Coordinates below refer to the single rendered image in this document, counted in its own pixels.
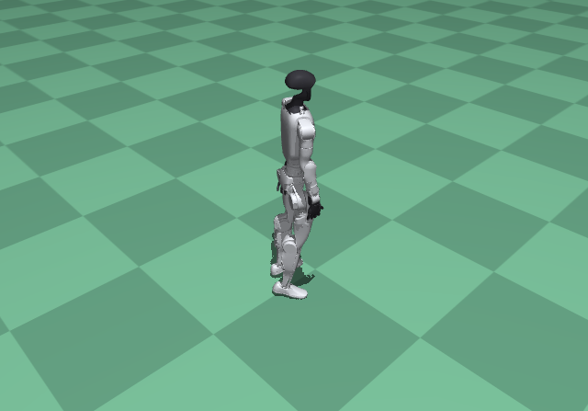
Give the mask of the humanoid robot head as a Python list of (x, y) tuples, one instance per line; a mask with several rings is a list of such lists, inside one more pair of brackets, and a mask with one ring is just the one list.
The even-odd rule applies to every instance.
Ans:
[[(315, 76), (305, 70), (295, 70), (286, 76), (285, 83), (288, 88), (302, 89), (300, 94), (293, 96), (291, 102), (285, 105), (289, 114), (290, 112), (293, 114), (300, 113), (300, 107), (304, 106), (303, 101), (309, 101), (311, 99), (311, 88), (315, 82)], [(302, 110), (305, 111), (307, 109), (304, 106)]]

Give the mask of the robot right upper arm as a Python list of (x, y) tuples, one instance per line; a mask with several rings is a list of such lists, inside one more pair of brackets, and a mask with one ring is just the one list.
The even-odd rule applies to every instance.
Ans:
[(313, 152), (315, 134), (315, 127), (309, 119), (298, 120), (297, 135), (300, 140), (300, 170), (303, 173), (305, 165), (308, 163), (314, 163), (311, 159), (311, 155)]

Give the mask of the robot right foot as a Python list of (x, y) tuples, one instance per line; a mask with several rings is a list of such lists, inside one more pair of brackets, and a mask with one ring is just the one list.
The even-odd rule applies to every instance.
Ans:
[(282, 281), (277, 281), (274, 284), (272, 290), (275, 293), (286, 294), (289, 297), (300, 298), (300, 299), (304, 299), (308, 295), (308, 292), (306, 290), (299, 288), (299, 287), (293, 285), (292, 283), (290, 283), (289, 289), (287, 288), (287, 286), (286, 286), (286, 288), (283, 288)]

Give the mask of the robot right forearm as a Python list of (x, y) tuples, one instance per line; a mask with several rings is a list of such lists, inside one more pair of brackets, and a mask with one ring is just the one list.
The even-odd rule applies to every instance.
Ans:
[(319, 188), (317, 187), (316, 165), (314, 163), (305, 165), (302, 180), (305, 182), (306, 192), (311, 197), (312, 204), (319, 202)]

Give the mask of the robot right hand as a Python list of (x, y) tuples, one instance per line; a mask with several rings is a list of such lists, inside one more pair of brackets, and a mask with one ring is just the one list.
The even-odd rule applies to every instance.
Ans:
[(309, 203), (310, 207), (308, 209), (307, 220), (309, 220), (310, 218), (312, 220), (313, 218), (316, 218), (317, 215), (318, 216), (320, 215), (320, 211), (321, 211), (321, 209), (323, 210), (323, 206), (321, 206), (320, 202), (316, 202), (316, 203), (312, 204), (310, 196), (308, 196), (308, 203)]

